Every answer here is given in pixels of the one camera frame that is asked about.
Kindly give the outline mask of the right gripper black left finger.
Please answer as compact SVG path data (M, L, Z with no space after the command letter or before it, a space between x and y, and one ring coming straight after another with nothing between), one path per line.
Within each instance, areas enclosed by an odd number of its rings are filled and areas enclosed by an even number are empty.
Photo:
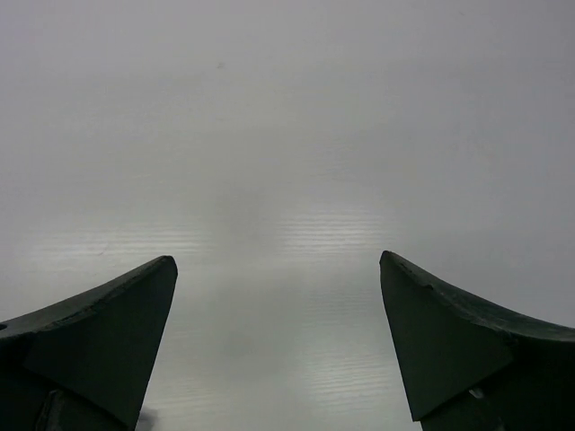
M178 269L160 256L1 324L3 430L133 430Z

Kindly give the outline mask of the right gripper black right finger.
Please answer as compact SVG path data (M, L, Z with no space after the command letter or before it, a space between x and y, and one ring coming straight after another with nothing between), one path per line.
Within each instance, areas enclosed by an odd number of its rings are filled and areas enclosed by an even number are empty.
M574 330L514 312L384 251L380 283L424 430L572 430Z

